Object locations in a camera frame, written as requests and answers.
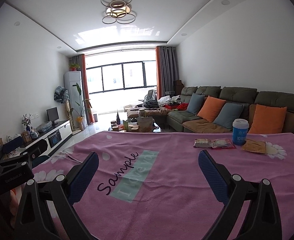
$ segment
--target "potted plant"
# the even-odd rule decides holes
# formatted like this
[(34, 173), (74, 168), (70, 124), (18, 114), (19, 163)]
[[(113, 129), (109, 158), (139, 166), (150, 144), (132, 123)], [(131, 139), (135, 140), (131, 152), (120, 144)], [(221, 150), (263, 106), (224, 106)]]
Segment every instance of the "potted plant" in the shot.
[(29, 116), (23, 115), (21, 123), (26, 127), (26, 131), (30, 132), (30, 124), (31, 124), (31, 114)]
[(79, 64), (70, 64), (69, 69), (70, 69), (70, 71), (78, 71), (78, 70), (80, 70), (80, 66), (79, 66)]
[(91, 104), (90, 104), (90, 99), (84, 99), (84, 100), (81, 100), (81, 88), (79, 86), (78, 83), (76, 83), (76, 87), (77, 87), (77, 91), (78, 91), (78, 94), (79, 94), (79, 103), (77, 101), (76, 104), (78, 105), (79, 107), (79, 112), (74, 109), (74, 108), (71, 108), (70, 112), (72, 113), (73, 110), (75, 110), (77, 112), (77, 114), (79, 115), (77, 117), (77, 122), (79, 122), (79, 126), (80, 126), (80, 129), (83, 131), (84, 130), (84, 125), (83, 125), (83, 119), (84, 119), (84, 113), (85, 113), (85, 109), (88, 111), (90, 110), (90, 108), (85, 108), (85, 102), (87, 101), (91, 107)]

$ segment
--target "hanging towel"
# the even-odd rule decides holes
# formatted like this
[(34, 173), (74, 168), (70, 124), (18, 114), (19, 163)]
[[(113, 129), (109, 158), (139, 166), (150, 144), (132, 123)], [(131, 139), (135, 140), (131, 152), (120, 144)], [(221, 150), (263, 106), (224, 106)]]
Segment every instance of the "hanging towel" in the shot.
[(58, 86), (55, 91), (54, 100), (58, 103), (65, 103), (66, 100), (69, 100), (69, 92), (64, 87)]

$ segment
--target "blue cup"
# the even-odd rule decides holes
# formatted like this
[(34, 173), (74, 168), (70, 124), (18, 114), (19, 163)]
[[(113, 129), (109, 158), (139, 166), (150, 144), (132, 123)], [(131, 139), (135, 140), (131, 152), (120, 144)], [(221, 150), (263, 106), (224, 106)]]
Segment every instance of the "blue cup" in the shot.
[(247, 120), (236, 119), (233, 122), (233, 143), (235, 145), (243, 145), (246, 142), (248, 127)]

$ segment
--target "orange pillow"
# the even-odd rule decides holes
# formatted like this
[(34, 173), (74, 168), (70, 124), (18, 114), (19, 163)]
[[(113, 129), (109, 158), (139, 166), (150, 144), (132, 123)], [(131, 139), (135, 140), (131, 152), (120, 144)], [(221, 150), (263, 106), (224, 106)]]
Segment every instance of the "orange pillow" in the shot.
[(286, 111), (287, 107), (257, 105), (253, 124), (248, 133), (281, 133), (284, 126)]
[(213, 122), (222, 110), (226, 100), (208, 97), (197, 116), (206, 119), (208, 122)]

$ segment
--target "curtain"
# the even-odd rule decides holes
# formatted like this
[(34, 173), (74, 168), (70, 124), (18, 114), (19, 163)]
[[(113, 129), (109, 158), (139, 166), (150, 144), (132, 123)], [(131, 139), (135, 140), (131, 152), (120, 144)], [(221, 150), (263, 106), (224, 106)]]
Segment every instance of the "curtain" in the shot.
[(174, 90), (174, 81), (179, 79), (176, 60), (176, 49), (172, 47), (156, 47), (157, 98), (165, 96), (165, 92)]
[[(72, 57), (72, 63), (73, 64), (79, 64), (80, 66), (80, 72), (81, 72), (81, 79), (82, 79), (82, 94), (84, 99), (89, 99), (89, 93), (88, 93), (88, 85), (87, 85), (87, 75), (86, 75), (86, 60), (85, 60), (85, 54), (77, 55)], [(89, 101), (85, 101), (85, 113), (86, 113), (86, 119), (87, 123), (93, 123), (94, 117), (91, 112), (91, 104)]]

